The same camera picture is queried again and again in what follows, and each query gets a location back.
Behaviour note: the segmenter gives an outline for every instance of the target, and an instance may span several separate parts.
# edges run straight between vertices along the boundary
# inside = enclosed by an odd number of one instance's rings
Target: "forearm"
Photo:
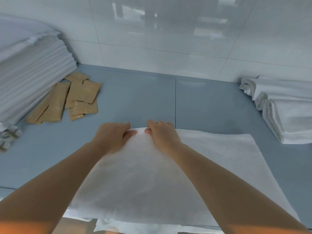
[[[170,157],[193,183],[224,233],[310,233],[260,191],[188,146],[175,147]]]
[[[87,143],[3,199],[0,232],[51,233],[102,153]]]

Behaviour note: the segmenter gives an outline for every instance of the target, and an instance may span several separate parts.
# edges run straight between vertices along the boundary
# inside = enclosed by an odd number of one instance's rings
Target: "finger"
[[[153,128],[156,123],[152,121],[151,119],[147,121],[147,127]]]
[[[130,122],[123,123],[123,124],[121,125],[121,127],[122,127],[122,129],[123,129],[124,131],[127,131],[127,130],[129,130],[129,129],[131,128],[131,124],[130,124]]]
[[[130,131],[127,131],[126,133],[124,133],[124,136],[122,137],[122,144],[126,144],[126,142],[134,135],[137,134],[137,131],[136,130],[130,130]]]
[[[144,132],[147,134],[153,135],[153,132],[150,128],[146,128]]]

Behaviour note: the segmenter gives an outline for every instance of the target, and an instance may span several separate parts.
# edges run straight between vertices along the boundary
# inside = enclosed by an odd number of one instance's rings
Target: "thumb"
[[[150,129],[150,128],[146,128],[144,132],[153,136],[152,129]]]
[[[127,141],[134,135],[137,134],[137,131],[136,130],[130,130],[130,131],[127,131],[126,133],[124,133],[124,136],[122,137],[122,144],[126,144]]]

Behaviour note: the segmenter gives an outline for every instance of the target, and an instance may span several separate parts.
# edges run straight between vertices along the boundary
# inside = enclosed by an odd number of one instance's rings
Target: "wall tile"
[[[254,3],[90,0],[100,43],[222,58],[228,57]]]
[[[257,0],[229,58],[311,67],[311,10],[311,0]]]
[[[88,0],[0,0],[0,13],[37,20],[68,39],[98,43]]]
[[[224,58],[101,44],[105,66],[195,78],[217,79]]]
[[[242,77],[266,75],[276,79],[312,82],[312,69],[228,59],[218,78],[239,82]]]
[[[80,64],[104,66],[99,43],[63,39],[67,49]]]

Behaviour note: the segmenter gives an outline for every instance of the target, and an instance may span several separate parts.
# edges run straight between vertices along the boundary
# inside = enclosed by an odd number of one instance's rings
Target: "person's right hand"
[[[152,120],[147,121],[147,128],[145,133],[148,133],[153,138],[156,147],[164,154],[170,155],[170,153],[182,145],[182,142],[171,122],[154,122]]]

